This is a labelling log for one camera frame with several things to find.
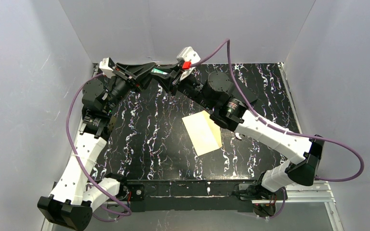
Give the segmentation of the cream envelope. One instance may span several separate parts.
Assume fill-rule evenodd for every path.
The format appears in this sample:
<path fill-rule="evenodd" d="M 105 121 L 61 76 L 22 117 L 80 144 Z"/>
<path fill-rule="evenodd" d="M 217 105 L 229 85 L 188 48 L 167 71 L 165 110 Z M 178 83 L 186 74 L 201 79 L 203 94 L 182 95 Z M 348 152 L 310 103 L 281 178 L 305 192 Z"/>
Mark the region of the cream envelope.
<path fill-rule="evenodd" d="M 223 143 L 221 129 L 211 119 L 210 114 L 201 111 L 182 118 L 197 156 L 219 150 Z"/>

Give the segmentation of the black flat box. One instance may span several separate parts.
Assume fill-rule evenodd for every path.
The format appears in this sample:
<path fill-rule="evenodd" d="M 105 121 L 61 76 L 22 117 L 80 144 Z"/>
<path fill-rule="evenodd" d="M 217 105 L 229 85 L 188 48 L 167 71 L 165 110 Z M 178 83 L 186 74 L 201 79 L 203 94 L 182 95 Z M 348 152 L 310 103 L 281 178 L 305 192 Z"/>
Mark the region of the black flat box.
<path fill-rule="evenodd" d="M 258 101 L 258 98 L 257 96 L 255 95 L 254 92 L 252 92 L 249 88 L 247 88 L 246 86 L 244 85 L 241 85 L 240 86 L 241 90 L 242 90 L 242 93 L 244 94 L 245 98 L 249 101 L 251 107 L 254 107 L 255 104 L 257 103 Z"/>

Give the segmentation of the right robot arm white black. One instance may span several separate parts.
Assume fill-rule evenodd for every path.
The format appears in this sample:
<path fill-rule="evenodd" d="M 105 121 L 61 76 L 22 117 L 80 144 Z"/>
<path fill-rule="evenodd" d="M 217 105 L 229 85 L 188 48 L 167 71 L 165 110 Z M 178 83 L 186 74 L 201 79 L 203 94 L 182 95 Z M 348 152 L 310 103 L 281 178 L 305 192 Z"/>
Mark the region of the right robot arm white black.
<path fill-rule="evenodd" d="M 275 193 L 297 183 L 312 186 L 321 161 L 324 142 L 320 136 L 305 137 L 252 112 L 250 102 L 234 94 L 237 85 L 224 72 L 212 72 L 201 83 L 177 65 L 154 68 L 151 76 L 171 94 L 182 93 L 207 110 L 219 127 L 251 137 L 282 154 L 287 160 L 261 174 L 256 183 L 242 190 L 248 195 Z"/>

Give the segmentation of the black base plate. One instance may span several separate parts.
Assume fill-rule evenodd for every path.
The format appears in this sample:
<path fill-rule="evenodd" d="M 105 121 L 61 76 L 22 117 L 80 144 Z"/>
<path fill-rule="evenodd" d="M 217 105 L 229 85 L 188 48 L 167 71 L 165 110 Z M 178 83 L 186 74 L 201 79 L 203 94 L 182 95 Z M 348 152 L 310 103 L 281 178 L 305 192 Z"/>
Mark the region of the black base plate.
<path fill-rule="evenodd" d="M 285 188 L 260 189 L 255 180 L 127 180 L 118 197 L 133 212 L 234 210 L 272 215 L 288 198 Z"/>

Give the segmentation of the silver wrench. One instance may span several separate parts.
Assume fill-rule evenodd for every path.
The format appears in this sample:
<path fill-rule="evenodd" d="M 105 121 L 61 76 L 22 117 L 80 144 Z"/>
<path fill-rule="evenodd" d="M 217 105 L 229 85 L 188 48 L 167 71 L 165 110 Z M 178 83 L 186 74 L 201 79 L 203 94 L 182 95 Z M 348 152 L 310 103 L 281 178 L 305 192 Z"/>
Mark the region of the silver wrench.
<path fill-rule="evenodd" d="M 238 140 L 242 140 L 242 137 L 239 133 L 235 133 L 235 137 L 238 139 Z"/>

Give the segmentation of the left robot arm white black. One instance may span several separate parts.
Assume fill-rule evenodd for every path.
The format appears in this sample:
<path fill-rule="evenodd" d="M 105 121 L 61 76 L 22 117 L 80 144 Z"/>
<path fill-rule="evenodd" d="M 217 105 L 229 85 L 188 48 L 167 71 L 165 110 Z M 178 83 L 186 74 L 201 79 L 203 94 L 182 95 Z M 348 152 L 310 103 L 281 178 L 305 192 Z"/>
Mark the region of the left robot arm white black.
<path fill-rule="evenodd" d="M 131 215 L 130 190 L 119 174 L 102 180 L 91 177 L 97 158 L 108 144 L 116 123 L 118 104 L 132 91 L 141 92 L 152 80 L 155 63 L 121 64 L 105 58 L 100 73 L 86 81 L 77 91 L 82 97 L 82 117 L 75 138 L 69 138 L 71 155 L 66 168 L 48 196 L 38 201 L 38 209 L 56 225 L 83 231 L 93 213 L 112 200 L 123 210 L 117 218 Z"/>

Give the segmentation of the aluminium front rail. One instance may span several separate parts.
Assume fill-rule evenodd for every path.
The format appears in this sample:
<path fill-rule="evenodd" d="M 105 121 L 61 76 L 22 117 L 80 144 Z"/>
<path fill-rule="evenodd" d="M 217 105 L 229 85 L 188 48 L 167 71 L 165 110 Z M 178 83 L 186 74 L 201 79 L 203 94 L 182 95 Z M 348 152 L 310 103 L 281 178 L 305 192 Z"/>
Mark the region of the aluminium front rail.
<path fill-rule="evenodd" d="M 128 180 L 122 184 L 124 197 L 132 193 L 132 201 L 150 198 L 201 198 L 264 200 L 264 202 L 335 202 L 327 182 L 312 186 L 291 184 L 276 192 L 261 189 L 253 180 Z"/>

